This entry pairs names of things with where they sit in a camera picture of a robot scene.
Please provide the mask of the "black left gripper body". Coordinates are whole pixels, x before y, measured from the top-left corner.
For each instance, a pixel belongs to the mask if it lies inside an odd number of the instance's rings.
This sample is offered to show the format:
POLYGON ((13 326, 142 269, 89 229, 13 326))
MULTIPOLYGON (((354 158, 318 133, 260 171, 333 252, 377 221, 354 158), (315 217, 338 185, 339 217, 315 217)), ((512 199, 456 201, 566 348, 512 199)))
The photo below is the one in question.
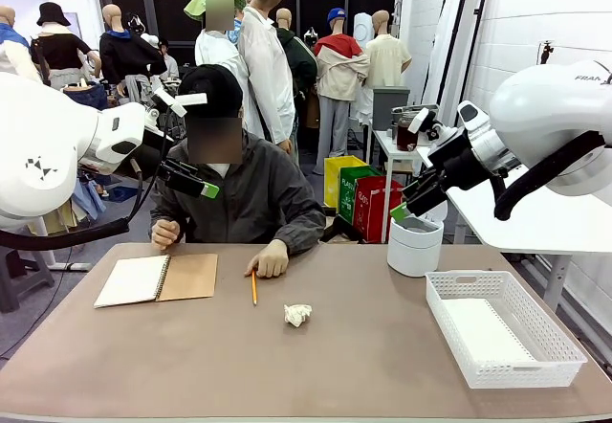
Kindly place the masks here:
POLYGON ((137 147, 119 166, 119 176, 136 179, 136 171, 130 164, 134 159, 142 172, 143 180, 151 178, 162 156, 166 156, 168 150, 176 144, 176 141, 167 136, 163 141, 161 131, 145 129, 142 144, 137 147))

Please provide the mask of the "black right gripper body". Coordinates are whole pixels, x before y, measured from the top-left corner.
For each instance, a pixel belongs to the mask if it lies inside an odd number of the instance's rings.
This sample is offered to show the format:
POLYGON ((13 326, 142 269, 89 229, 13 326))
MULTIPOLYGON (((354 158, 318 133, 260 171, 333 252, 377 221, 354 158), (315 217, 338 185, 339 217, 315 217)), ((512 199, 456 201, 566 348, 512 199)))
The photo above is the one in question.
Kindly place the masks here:
POLYGON ((466 131, 457 131, 445 140, 439 137, 432 143, 428 159, 441 189, 471 189, 479 184, 479 161, 466 131))

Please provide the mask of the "person's right hand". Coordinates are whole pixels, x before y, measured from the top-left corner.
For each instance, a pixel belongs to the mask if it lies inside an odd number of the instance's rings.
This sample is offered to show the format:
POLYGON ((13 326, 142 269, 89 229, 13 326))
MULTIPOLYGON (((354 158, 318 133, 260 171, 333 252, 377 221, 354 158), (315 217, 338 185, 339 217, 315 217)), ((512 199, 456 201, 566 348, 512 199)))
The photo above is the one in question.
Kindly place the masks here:
POLYGON ((179 239, 180 233, 178 222, 160 219, 151 228, 151 242, 160 251, 164 251, 179 239))

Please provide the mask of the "person's left hand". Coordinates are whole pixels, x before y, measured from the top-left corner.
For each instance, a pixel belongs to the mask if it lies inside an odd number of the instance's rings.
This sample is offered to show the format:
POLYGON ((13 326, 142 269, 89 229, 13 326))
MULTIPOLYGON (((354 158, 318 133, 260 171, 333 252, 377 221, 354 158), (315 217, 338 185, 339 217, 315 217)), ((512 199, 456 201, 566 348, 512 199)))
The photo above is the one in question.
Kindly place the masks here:
POLYGON ((250 261, 246 276, 278 278, 286 273, 289 264, 287 245, 279 239, 272 240, 250 261))

